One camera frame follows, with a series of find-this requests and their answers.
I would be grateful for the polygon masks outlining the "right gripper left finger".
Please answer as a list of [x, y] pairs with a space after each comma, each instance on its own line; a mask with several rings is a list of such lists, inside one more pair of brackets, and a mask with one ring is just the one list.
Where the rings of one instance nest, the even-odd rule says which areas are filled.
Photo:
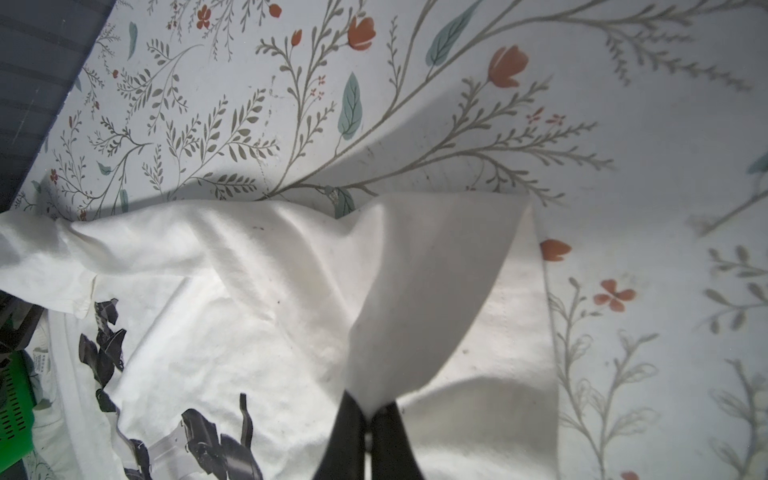
[[345, 391], [326, 450], [313, 480], [363, 480], [367, 420], [355, 399]]

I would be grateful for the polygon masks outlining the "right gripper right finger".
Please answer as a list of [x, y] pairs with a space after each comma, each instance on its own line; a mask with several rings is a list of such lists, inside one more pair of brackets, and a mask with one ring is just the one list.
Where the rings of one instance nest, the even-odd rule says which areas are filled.
[[379, 409], [369, 423], [373, 480], [424, 480], [396, 402]]

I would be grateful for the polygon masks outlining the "white printed t shirt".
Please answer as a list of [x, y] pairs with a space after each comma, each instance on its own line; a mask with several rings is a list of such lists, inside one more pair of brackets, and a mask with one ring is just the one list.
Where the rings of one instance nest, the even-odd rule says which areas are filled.
[[43, 309], [57, 479], [310, 479], [350, 396], [424, 479], [555, 479], [558, 386], [524, 197], [400, 193], [340, 219], [191, 200], [1, 216], [1, 288]]

